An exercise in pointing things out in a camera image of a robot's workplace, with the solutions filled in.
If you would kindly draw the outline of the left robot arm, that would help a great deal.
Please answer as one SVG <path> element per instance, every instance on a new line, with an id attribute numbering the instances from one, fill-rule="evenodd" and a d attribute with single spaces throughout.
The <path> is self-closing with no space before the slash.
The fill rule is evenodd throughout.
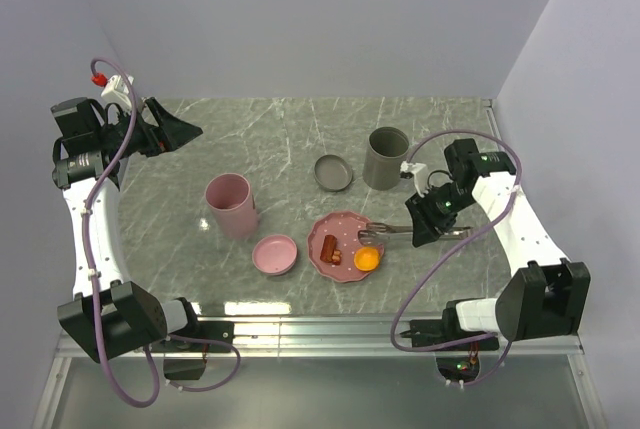
<path id="1" fill-rule="evenodd" d="M 167 337 L 180 351 L 196 348 L 203 328 L 185 298 L 160 302 L 134 283 L 126 267 L 118 224 L 125 168 L 108 164 L 119 148 L 130 156 L 173 152 L 202 135 L 201 128 L 171 115 L 155 98 L 143 103 L 154 121 L 123 109 L 107 110 L 85 97 L 64 101 L 51 113 L 61 135 L 53 145 L 52 180 L 72 221 L 75 281 L 72 299 L 57 309 L 64 331 L 93 360 L 113 359 Z"/>

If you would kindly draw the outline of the metal food tongs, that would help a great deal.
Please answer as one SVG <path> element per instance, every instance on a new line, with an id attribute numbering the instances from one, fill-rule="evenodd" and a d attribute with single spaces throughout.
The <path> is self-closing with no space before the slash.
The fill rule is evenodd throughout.
<path id="1" fill-rule="evenodd" d="M 380 246 L 394 240 L 412 241 L 412 229 L 409 226 L 389 225 L 379 222 L 367 223 L 364 229 L 358 231 L 358 241 L 363 246 Z M 473 227 L 452 227 L 442 233 L 439 240 L 463 240 L 471 234 Z"/>

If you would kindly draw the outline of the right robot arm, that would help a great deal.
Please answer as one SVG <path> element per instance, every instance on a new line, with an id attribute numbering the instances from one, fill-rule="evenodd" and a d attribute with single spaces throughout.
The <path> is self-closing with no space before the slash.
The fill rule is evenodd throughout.
<path id="1" fill-rule="evenodd" d="M 515 151 L 499 141 L 498 150 L 482 152 L 478 132 L 456 131 L 444 150 L 448 183 L 432 187 L 427 168 L 410 150 L 400 174 L 412 179 L 415 193 L 405 203 L 412 221 L 412 244 L 421 247 L 442 238 L 458 214 L 476 205 L 488 223 L 458 242 L 429 270 L 434 275 L 454 254 L 488 232 L 495 233 L 506 255 L 511 278 L 493 298 L 448 303 L 436 332 L 422 351 L 471 347 L 503 337 L 508 342 L 577 334 L 591 275 L 554 243 L 521 185 L 523 168 Z"/>

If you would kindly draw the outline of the brown sausage piece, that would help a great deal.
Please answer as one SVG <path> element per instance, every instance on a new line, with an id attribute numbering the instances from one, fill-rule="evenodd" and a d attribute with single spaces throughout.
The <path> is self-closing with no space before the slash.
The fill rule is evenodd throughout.
<path id="1" fill-rule="evenodd" d="M 328 259 L 334 250 L 339 250 L 338 240 L 334 235 L 328 234 L 324 237 L 323 240 L 323 245 L 320 252 L 320 260 L 324 263 L 329 264 Z"/>

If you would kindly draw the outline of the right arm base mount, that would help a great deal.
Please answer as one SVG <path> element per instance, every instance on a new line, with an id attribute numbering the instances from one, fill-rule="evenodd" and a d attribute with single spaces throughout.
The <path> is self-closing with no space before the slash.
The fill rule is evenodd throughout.
<path id="1" fill-rule="evenodd" d="M 497 336 L 485 332 L 462 330 L 457 322 L 443 319 L 413 319 L 400 338 L 410 343 L 411 349 L 438 346 L 436 352 L 461 352 L 461 356 L 437 355 L 436 369 L 446 385 L 463 388 L 480 377 L 482 352 L 498 351 Z"/>

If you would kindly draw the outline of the small bacon piece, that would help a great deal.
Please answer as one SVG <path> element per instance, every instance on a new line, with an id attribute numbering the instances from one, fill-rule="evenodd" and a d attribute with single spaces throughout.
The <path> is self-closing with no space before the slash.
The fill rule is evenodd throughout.
<path id="1" fill-rule="evenodd" d="M 328 263 L 334 266 L 339 266 L 342 262 L 342 252 L 340 250 L 334 250 L 328 259 Z"/>

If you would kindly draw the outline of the orange fruit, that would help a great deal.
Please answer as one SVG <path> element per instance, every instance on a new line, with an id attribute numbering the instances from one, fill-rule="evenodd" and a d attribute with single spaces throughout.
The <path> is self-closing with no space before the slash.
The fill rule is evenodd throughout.
<path id="1" fill-rule="evenodd" d="M 362 272 L 375 270 L 381 261 L 381 254 L 375 247 L 361 247 L 354 253 L 354 265 Z"/>

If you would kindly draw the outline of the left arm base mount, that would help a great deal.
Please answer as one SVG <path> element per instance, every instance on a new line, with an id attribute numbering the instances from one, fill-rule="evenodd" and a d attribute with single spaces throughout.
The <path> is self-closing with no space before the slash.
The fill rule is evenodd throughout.
<path id="1" fill-rule="evenodd" d="M 164 377 L 176 383 L 200 382 L 211 356 L 233 353 L 234 330 L 233 322 L 204 321 L 194 333 L 160 342 L 155 351 L 164 355 Z"/>

